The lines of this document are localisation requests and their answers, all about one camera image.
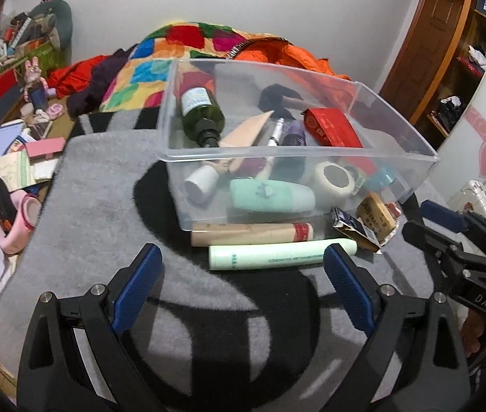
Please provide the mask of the purple spray bottle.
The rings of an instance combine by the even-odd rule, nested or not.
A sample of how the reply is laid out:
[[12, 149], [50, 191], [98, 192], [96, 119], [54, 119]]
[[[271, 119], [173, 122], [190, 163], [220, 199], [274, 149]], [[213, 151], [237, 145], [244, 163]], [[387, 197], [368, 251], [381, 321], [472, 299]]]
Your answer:
[[[281, 143], [284, 147], [304, 147], [306, 138], [302, 121], [293, 121]], [[276, 178], [280, 181], [296, 182], [303, 177], [305, 158], [303, 156], [280, 156], [277, 159]]]

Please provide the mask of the clear plastic storage bin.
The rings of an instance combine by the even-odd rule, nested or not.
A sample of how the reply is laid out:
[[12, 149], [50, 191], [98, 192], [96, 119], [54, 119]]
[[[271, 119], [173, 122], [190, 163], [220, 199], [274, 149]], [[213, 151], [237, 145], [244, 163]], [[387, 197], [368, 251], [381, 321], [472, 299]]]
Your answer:
[[306, 222], [371, 194], [404, 201], [439, 161], [361, 82], [252, 61], [174, 61], [158, 133], [186, 231]]

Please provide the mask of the dark green labelled bottle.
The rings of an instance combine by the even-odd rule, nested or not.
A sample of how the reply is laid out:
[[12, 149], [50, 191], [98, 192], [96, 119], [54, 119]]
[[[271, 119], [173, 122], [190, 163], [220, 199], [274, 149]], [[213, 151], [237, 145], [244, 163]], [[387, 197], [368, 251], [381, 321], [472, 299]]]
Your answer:
[[220, 146], [225, 117], [213, 93], [205, 87], [189, 88], [180, 97], [183, 132], [201, 148]]

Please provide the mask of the beige cosmetic tube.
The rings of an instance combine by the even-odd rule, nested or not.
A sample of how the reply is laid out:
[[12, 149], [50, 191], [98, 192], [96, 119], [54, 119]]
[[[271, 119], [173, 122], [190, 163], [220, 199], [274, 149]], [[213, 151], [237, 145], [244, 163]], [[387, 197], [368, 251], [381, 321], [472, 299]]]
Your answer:
[[[234, 128], [224, 139], [220, 140], [222, 148], [249, 147], [258, 138], [273, 110], [252, 116]], [[203, 204], [213, 194], [220, 177], [225, 174], [233, 158], [216, 161], [205, 161], [184, 181], [184, 188], [189, 199], [196, 204]]]

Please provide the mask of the red garment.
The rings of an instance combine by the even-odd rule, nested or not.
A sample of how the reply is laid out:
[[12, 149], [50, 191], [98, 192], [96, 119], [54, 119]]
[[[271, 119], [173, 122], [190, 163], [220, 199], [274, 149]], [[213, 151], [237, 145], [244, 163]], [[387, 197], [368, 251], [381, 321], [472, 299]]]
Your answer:
[[89, 85], [92, 69], [105, 59], [107, 59], [106, 55], [99, 55], [61, 69], [49, 71], [46, 78], [48, 87], [55, 89], [58, 99], [80, 92]]

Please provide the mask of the white pen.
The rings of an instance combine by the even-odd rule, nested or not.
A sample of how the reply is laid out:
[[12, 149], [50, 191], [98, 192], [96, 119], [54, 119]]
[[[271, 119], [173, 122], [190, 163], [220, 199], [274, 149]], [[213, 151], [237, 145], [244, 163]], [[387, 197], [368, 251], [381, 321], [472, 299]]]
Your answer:
[[[283, 118], [279, 118], [270, 138], [268, 139], [268, 143], [266, 144], [267, 147], [277, 147], [279, 145], [284, 126], [285, 120]], [[267, 180], [270, 177], [274, 160], [275, 158], [273, 155], [269, 155], [268, 157], [264, 158], [264, 166], [255, 176], [257, 180]]]

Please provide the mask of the blue staples box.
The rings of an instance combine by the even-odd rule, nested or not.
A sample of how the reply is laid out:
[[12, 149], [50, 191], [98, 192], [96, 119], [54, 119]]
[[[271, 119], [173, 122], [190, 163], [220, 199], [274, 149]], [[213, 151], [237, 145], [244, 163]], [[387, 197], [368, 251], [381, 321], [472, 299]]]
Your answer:
[[360, 219], [353, 217], [345, 210], [334, 206], [331, 210], [331, 224], [334, 231], [354, 240], [359, 248], [373, 253], [380, 250], [381, 245], [374, 233]]

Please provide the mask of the colourful patchwork quilt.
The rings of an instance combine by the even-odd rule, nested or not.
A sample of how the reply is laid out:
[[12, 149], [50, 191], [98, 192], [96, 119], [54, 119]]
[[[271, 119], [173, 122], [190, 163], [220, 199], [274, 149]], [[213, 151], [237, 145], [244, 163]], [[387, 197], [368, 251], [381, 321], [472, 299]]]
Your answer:
[[174, 60], [232, 59], [244, 43], [267, 37], [267, 34], [251, 34], [205, 22], [165, 25], [135, 47], [106, 91], [99, 110], [117, 112], [158, 107]]

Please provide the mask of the beige tube red cap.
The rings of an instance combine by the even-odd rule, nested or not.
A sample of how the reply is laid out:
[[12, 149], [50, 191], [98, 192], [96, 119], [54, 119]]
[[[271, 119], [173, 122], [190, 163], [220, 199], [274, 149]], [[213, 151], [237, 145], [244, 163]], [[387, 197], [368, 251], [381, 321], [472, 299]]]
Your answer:
[[211, 245], [279, 244], [311, 241], [314, 228], [310, 223], [260, 223], [193, 225], [191, 244], [196, 248]]

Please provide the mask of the mint green bottle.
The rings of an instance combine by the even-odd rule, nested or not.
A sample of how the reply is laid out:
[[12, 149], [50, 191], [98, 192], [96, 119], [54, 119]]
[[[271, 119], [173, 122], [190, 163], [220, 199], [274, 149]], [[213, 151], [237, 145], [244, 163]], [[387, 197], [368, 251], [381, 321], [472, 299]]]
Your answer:
[[248, 212], [300, 213], [316, 207], [314, 191], [307, 186], [275, 180], [232, 180], [232, 206]]

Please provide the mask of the wooden door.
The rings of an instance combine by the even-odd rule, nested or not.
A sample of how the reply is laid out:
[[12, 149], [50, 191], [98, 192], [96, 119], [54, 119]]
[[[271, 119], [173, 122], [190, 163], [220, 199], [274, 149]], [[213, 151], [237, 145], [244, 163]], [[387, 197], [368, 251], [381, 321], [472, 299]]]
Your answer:
[[432, 99], [461, 36], [472, 0], [419, 0], [381, 96], [416, 124]]

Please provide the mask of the pale green tube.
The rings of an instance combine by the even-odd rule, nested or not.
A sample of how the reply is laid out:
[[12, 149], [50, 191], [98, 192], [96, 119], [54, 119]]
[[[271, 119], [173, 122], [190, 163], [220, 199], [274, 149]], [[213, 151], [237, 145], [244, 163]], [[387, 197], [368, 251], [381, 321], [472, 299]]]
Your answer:
[[212, 245], [209, 248], [209, 269], [240, 271], [318, 264], [332, 244], [338, 244], [349, 256], [358, 251], [357, 242], [348, 238], [282, 244]]

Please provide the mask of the teal tape roll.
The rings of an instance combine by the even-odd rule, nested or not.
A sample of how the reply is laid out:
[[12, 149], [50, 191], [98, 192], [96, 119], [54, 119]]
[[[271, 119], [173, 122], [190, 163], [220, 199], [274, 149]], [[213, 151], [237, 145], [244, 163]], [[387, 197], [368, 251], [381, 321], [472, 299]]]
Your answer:
[[384, 189], [388, 188], [397, 179], [397, 172], [395, 168], [389, 165], [383, 165], [376, 168], [376, 171], [368, 175], [364, 181], [364, 188], [371, 192], [380, 194]]

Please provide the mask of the white bandage roll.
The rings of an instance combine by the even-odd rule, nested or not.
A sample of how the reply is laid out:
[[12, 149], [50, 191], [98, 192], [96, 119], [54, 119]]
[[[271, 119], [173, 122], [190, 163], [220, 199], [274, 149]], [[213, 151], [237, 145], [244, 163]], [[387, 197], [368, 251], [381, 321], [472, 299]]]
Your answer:
[[322, 162], [316, 165], [312, 188], [317, 199], [324, 202], [347, 199], [356, 187], [354, 177], [346, 168], [333, 162]]

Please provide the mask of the red foil pouch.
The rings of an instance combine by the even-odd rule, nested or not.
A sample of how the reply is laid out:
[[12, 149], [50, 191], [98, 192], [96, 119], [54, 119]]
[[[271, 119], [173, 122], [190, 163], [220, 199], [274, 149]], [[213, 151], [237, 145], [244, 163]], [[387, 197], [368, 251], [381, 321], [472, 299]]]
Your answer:
[[303, 111], [303, 124], [322, 146], [363, 148], [354, 127], [337, 108], [308, 108]]

